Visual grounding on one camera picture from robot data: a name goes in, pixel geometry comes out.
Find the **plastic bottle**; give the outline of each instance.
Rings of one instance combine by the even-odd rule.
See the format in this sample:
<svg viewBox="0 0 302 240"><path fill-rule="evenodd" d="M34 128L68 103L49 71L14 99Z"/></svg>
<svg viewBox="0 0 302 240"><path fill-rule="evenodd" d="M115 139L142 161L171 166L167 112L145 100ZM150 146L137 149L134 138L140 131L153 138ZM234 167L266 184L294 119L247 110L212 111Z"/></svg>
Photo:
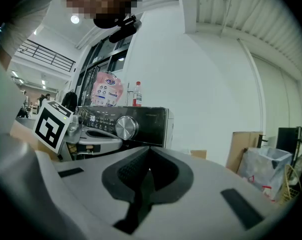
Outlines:
<svg viewBox="0 0 302 240"><path fill-rule="evenodd" d="M141 94L141 83L136 82L136 86L133 92L133 104L134 107L142 106L142 94Z"/></svg>

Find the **clear plastic bag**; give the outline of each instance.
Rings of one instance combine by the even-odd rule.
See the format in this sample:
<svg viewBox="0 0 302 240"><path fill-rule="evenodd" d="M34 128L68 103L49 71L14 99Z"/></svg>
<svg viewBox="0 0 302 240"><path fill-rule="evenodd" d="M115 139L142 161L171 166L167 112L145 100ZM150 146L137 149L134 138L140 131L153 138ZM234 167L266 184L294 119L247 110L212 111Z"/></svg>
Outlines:
<svg viewBox="0 0 302 240"><path fill-rule="evenodd" d="M291 153L280 149L250 147L243 154L237 174L275 200L283 183L285 165L290 164L292 158Z"/></svg>
<svg viewBox="0 0 302 240"><path fill-rule="evenodd" d="M114 107L123 93L121 80L111 72L99 72L91 92L91 105Z"/></svg>

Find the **metal railing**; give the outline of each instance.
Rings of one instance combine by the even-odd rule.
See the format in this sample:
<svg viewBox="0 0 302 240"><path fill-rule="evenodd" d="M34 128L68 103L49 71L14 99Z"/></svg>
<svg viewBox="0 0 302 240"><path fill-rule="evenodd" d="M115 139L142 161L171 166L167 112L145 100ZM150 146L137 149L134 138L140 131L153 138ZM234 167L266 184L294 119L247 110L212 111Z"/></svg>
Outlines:
<svg viewBox="0 0 302 240"><path fill-rule="evenodd" d="M17 51L68 72L71 71L73 64L76 63L72 59L29 39L24 41Z"/></svg>

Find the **white sleeve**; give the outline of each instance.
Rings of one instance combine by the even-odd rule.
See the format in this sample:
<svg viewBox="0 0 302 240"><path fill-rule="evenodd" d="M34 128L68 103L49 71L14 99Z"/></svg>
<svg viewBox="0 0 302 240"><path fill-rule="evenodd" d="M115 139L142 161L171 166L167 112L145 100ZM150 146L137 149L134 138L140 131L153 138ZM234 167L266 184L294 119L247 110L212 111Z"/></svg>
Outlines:
<svg viewBox="0 0 302 240"><path fill-rule="evenodd" d="M0 36L1 47L11 56L37 29L47 14L52 0L21 0L11 12Z"/></svg>

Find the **trash bin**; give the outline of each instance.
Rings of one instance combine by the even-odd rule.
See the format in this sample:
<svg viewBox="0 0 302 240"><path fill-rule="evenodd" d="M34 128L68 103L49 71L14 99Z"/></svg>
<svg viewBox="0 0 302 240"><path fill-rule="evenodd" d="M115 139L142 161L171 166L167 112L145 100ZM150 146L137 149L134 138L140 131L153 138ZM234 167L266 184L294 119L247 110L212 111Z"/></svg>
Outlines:
<svg viewBox="0 0 302 240"><path fill-rule="evenodd" d="M250 147L243 154L237 174L246 178L271 200L275 200L283 183L285 166L293 155L271 147Z"/></svg>

